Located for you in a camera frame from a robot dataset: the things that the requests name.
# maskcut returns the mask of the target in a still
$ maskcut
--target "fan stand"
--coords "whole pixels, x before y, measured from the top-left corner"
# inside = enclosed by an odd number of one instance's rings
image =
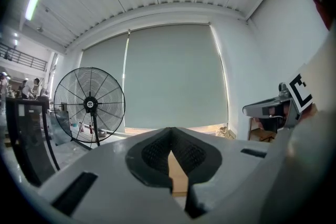
[[[87,113],[90,113],[91,117],[93,118],[93,129],[94,135],[96,137],[96,143],[100,146],[99,138],[98,138],[98,128],[97,128],[97,107],[98,101],[96,98],[91,96],[91,92],[89,92],[89,96],[84,100],[83,105]]]

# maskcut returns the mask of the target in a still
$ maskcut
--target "standing fan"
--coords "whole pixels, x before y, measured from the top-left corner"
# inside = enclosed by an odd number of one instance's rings
[[[99,146],[120,126],[125,113],[125,97],[110,74],[94,67],[81,67],[66,74],[57,86],[54,110],[59,125],[72,139]],[[69,114],[66,119],[62,117],[64,111]],[[92,124],[94,134],[87,128]],[[109,135],[99,137],[101,129],[109,131]]]

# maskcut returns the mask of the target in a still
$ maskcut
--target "white wall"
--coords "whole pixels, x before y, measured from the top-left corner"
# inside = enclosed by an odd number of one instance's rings
[[[242,113],[243,106],[272,97],[267,81],[266,64],[252,31],[240,13],[230,9],[205,4],[175,3],[154,5],[118,15],[93,28],[87,38],[75,41],[75,50],[64,57],[65,66],[59,62],[54,85],[70,70],[79,67],[81,49],[109,37],[142,27],[169,23],[209,23],[222,54],[228,87],[230,128],[238,139],[248,137],[249,118]]]
[[[43,61],[48,62],[50,58],[51,51],[37,45],[36,43],[30,41],[25,37],[21,37],[18,46],[16,47],[17,50],[24,52],[25,54],[31,55],[33,57],[39,58]]]
[[[313,0],[264,0],[248,21],[266,63],[271,89],[315,55],[328,31]]]

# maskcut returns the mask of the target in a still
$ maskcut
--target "person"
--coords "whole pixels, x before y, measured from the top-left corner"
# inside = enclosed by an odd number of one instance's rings
[[[0,87],[1,87],[1,114],[4,114],[6,109],[7,79],[3,73],[1,74]]]
[[[40,80],[38,78],[34,79],[34,81],[28,80],[22,89],[22,98],[29,99],[29,97],[34,97],[33,87],[39,83]]]

